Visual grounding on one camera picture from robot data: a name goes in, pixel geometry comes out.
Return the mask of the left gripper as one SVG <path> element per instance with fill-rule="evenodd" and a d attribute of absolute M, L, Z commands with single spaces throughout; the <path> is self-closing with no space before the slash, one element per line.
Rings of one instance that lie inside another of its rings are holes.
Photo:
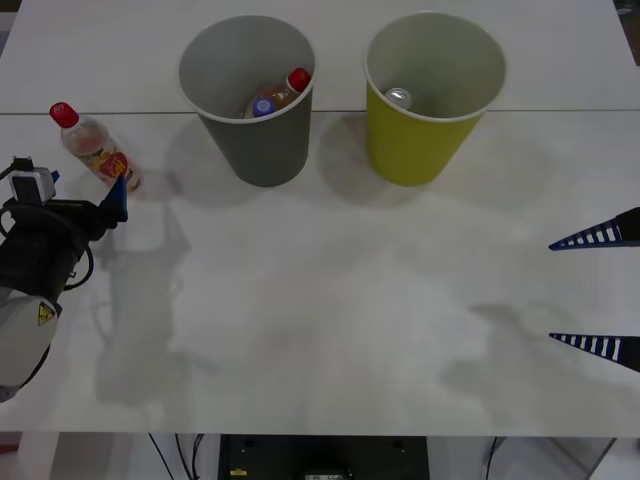
<path fill-rule="evenodd" d="M 54 182 L 60 178 L 51 172 Z M 46 230 L 74 246 L 99 241 L 108 229 L 115 229 L 128 220 L 128 191 L 123 176 L 116 179 L 99 208 L 84 200 L 50 200 L 45 208 L 52 215 L 45 216 Z"/>

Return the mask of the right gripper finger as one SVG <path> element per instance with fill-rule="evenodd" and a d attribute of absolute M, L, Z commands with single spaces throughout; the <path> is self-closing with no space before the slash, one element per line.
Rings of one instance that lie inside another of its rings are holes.
<path fill-rule="evenodd" d="M 572 348 L 640 372 L 638 336 L 579 335 L 551 332 L 548 336 Z"/>
<path fill-rule="evenodd" d="M 638 247 L 640 208 L 623 212 L 605 222 L 578 231 L 548 246 L 551 251 Z"/>

